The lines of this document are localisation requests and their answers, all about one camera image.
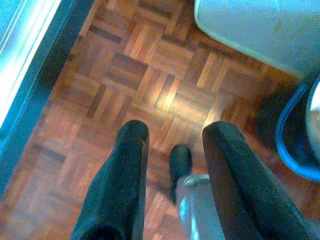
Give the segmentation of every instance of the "wood parquet tile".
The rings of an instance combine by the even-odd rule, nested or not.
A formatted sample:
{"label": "wood parquet tile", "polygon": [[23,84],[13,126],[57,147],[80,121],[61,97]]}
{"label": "wood parquet tile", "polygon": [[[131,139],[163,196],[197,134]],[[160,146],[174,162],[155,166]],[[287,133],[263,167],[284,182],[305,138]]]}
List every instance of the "wood parquet tile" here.
{"label": "wood parquet tile", "polygon": [[320,217],[318,184],[291,172],[257,139],[264,95],[296,79],[202,33],[187,0],[100,0],[51,93],[0,203],[0,239],[69,239],[87,189],[117,131],[138,119],[150,132],[145,240],[185,240],[168,199],[175,144],[205,173],[201,132],[236,124],[302,213]]}

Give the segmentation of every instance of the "wooden floor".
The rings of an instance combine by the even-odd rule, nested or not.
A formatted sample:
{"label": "wooden floor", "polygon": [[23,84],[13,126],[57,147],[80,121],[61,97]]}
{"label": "wooden floor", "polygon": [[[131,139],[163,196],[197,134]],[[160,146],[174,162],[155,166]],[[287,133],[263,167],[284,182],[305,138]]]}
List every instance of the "wooden floor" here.
{"label": "wooden floor", "polygon": [[263,96],[296,79],[216,42],[190,1],[111,0],[79,37],[21,157],[0,208],[0,239],[69,239],[89,184],[128,120],[150,131],[145,240],[187,239],[167,198],[169,155],[188,144],[205,173],[201,132],[225,120],[286,186],[302,213],[320,217],[319,185],[292,173],[255,136]]}

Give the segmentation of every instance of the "black shoe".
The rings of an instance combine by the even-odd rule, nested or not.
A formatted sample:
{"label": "black shoe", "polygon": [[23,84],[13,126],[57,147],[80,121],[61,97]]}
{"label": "black shoe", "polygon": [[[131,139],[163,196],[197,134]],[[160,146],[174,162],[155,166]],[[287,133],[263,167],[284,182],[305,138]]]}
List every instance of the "black shoe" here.
{"label": "black shoe", "polygon": [[191,151],[186,145],[176,145],[170,154],[170,197],[176,204],[176,188],[179,178],[190,175],[192,169]]}

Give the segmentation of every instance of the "parquet floor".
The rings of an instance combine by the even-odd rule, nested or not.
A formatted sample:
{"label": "parquet floor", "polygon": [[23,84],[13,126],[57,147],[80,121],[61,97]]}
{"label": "parquet floor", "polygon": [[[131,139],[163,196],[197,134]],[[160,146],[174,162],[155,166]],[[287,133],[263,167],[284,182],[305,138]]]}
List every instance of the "parquet floor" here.
{"label": "parquet floor", "polygon": [[69,239],[89,184],[131,119],[150,131],[145,240],[187,239],[167,198],[169,155],[188,144],[205,173],[202,129],[236,124],[307,217],[319,185],[292,173],[255,136],[262,97],[296,79],[202,33],[182,0],[103,2],[79,37],[0,205],[1,239]]}

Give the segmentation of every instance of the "white furniture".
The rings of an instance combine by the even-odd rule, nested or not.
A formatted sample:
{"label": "white furniture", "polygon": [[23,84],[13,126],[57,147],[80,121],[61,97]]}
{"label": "white furniture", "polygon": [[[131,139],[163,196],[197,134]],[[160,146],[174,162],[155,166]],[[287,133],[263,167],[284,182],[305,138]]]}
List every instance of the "white furniture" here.
{"label": "white furniture", "polygon": [[319,0],[196,0],[206,34],[234,49],[303,77],[320,71]]}

